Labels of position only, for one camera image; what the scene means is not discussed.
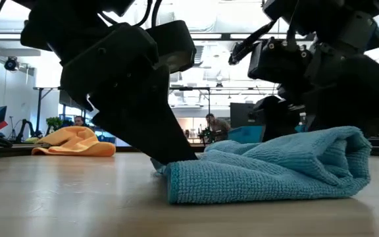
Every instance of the orange cloth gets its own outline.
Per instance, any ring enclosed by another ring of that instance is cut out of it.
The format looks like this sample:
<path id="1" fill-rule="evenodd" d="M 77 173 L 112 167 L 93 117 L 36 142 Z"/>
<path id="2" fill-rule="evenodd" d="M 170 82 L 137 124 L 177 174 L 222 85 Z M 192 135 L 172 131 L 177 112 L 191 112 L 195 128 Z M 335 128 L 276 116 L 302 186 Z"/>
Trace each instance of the orange cloth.
<path id="1" fill-rule="evenodd" d="M 90 128 L 84 126 L 69 126 L 40 139 L 38 144 L 55 145 L 49 149 L 36 147 L 32 155 L 80 155 L 94 157 L 109 157 L 115 154 L 114 144 L 99 142 Z"/>

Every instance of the desk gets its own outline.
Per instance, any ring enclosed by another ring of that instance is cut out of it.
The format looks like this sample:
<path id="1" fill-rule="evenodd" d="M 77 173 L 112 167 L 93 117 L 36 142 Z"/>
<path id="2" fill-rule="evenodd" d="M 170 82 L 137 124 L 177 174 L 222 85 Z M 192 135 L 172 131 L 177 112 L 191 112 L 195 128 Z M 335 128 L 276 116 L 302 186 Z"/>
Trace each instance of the desk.
<path id="1" fill-rule="evenodd" d="M 379 158 L 355 199 L 173 206 L 148 157 L 0 158 L 0 236 L 379 236 Z"/>

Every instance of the ceiling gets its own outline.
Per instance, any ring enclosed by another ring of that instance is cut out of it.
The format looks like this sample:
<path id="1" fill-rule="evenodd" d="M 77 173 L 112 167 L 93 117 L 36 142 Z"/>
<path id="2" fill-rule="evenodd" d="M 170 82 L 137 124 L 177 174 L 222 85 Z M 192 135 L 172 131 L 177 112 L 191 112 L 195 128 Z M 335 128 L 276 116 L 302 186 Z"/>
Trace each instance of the ceiling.
<path id="1" fill-rule="evenodd" d="M 146 0 L 137 0 L 123 17 L 107 13 L 118 22 L 135 24 L 141 20 L 146 8 Z M 40 67 L 45 64 L 53 65 L 57 58 L 52 53 L 43 53 L 40 57 L 29 56 L 36 49 L 20 45 L 18 33 L 24 26 L 29 10 L 8 0 L 0 14 L 0 33 L 14 34 L 16 39 L 0 39 L 0 55 L 8 49 L 17 49 L 22 63 Z M 197 46 L 197 62 L 203 62 L 201 68 L 192 68 L 183 73 L 171 75 L 171 86 L 215 87 L 218 82 L 224 87 L 255 88 L 255 90 L 220 90 L 213 91 L 211 104 L 228 105 L 230 101 L 256 101 L 266 94 L 275 92 L 276 85 L 262 80 L 252 80 L 247 77 L 249 56 L 236 66 L 228 65 L 232 41 L 215 41 L 215 34 L 248 34 L 254 32 L 269 22 L 261 10 L 261 0 L 164 0 L 159 11 L 158 24 L 173 20 L 184 20 L 195 38 Z M 148 21 L 143 28 L 148 28 Z M 279 20 L 269 32 L 277 38 L 284 37 L 288 24 Z M 196 40 L 196 33 L 205 33 L 212 40 Z M 300 42 L 309 46 L 310 42 Z M 367 52 L 367 55 L 379 63 L 379 49 Z M 203 92 L 175 91 L 169 97 L 171 105 L 207 105 L 207 96 Z"/>

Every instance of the blue microfiber cloth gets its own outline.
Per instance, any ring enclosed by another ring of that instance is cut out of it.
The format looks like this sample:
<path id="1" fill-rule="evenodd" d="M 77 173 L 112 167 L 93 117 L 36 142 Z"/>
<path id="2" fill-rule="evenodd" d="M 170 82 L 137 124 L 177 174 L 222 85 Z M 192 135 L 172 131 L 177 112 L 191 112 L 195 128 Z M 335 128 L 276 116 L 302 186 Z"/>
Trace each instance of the blue microfiber cloth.
<path id="1" fill-rule="evenodd" d="M 162 166 L 170 203 L 348 198 L 369 182 L 371 145 L 355 127 L 283 136 L 261 144 L 223 141 L 196 161 Z"/>

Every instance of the person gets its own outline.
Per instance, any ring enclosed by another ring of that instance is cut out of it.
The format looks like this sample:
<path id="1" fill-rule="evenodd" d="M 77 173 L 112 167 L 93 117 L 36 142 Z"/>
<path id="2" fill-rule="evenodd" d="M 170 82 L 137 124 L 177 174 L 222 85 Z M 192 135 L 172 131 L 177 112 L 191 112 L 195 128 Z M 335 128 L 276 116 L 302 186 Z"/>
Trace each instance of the person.
<path id="1" fill-rule="evenodd" d="M 210 126 L 210 130 L 215 136 L 216 142 L 228 139 L 230 125 L 226 121 L 215 118 L 212 113 L 206 115 L 205 119 L 207 120 L 207 124 Z"/>
<path id="2" fill-rule="evenodd" d="M 74 117 L 74 126 L 86 126 L 83 116 Z"/>

